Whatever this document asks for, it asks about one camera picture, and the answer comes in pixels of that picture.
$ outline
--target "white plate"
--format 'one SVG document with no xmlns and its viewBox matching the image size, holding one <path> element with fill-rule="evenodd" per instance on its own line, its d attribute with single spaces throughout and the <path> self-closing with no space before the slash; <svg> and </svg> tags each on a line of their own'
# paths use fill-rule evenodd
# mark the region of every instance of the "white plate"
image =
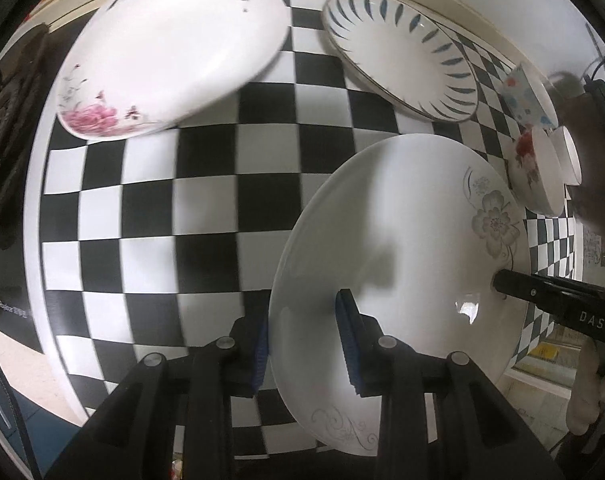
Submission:
<svg viewBox="0 0 605 480">
<path fill-rule="evenodd" d="M 481 156 L 428 134 L 358 153 L 302 212 L 276 272 L 269 348 L 287 408 L 327 445 L 376 453 L 380 398 L 349 383 L 334 314 L 341 288 L 386 334 L 439 357 L 465 351 L 497 381 L 527 309 L 492 290 L 503 267 L 530 272 L 527 234 Z"/>
<path fill-rule="evenodd" d="M 289 25 L 282 0 L 119 2 L 67 56 L 58 118 L 90 140 L 173 126 L 260 73 Z"/>
<path fill-rule="evenodd" d="M 328 0 L 323 22 L 342 57 L 394 104 L 445 122 L 466 121 L 476 111 L 476 79 L 465 56 L 407 4 Z"/>
</svg>

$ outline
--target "pink flower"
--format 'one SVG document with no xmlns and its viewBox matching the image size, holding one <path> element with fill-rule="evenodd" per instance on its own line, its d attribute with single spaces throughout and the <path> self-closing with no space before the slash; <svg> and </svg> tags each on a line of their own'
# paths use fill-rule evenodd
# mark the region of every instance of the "pink flower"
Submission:
<svg viewBox="0 0 605 480">
<path fill-rule="evenodd" d="M 71 128 L 81 134 L 106 134 L 110 128 L 118 124 L 118 111 L 114 107 L 96 104 L 63 112 L 62 118 Z"/>
</svg>

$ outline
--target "screw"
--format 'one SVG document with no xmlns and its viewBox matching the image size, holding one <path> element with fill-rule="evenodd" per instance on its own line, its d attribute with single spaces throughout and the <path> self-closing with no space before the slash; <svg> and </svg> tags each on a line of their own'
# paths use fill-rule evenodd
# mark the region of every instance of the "screw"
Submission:
<svg viewBox="0 0 605 480">
<path fill-rule="evenodd" d="M 458 366 L 465 366 L 469 363 L 469 356 L 465 352 L 454 352 L 452 361 Z"/>
<path fill-rule="evenodd" d="M 145 366 L 148 366 L 150 368 L 153 368 L 154 366 L 158 366 L 160 363 L 162 363 L 162 354 L 153 353 L 153 354 L 145 355 L 144 363 L 145 363 Z"/>
<path fill-rule="evenodd" d="M 223 336 L 220 339 L 218 339 L 218 341 L 216 341 L 216 346 L 223 350 L 227 350 L 228 348 L 233 348 L 233 346 L 235 344 L 236 344 L 236 341 L 234 341 L 233 337 L 229 337 L 229 336 Z"/>
<path fill-rule="evenodd" d="M 390 335 L 381 336 L 378 339 L 378 345 L 383 348 L 394 348 L 394 346 L 396 346 L 396 338 Z"/>
</svg>

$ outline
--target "checkered tablecloth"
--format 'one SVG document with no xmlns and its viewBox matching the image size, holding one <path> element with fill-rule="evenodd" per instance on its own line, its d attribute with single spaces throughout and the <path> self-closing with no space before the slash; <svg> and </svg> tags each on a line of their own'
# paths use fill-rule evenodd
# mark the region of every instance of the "checkered tablecloth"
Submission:
<svg viewBox="0 0 605 480">
<path fill-rule="evenodd" d="M 87 143 L 53 114 L 43 116 L 51 127 L 41 175 L 42 285 L 57 351 L 87 413 L 144 355 L 184 356 L 226 335 L 247 309 L 268 304 L 301 210 L 333 171 L 374 142 L 449 137 L 507 180 L 503 155 L 519 135 L 497 93 L 513 67 L 507 60 L 443 20 L 474 69 L 479 108 L 461 124 L 417 121 L 345 75 L 322 30 L 325 1 L 284 0 L 291 30 L 275 62 L 179 128 Z M 524 222 L 532 270 L 571 276 L 571 205 L 561 218 L 528 212 Z M 513 362 L 551 326 L 531 305 Z M 320 446 L 285 408 L 269 371 L 257 398 L 233 399 L 232 408 L 238 458 Z"/>
</svg>

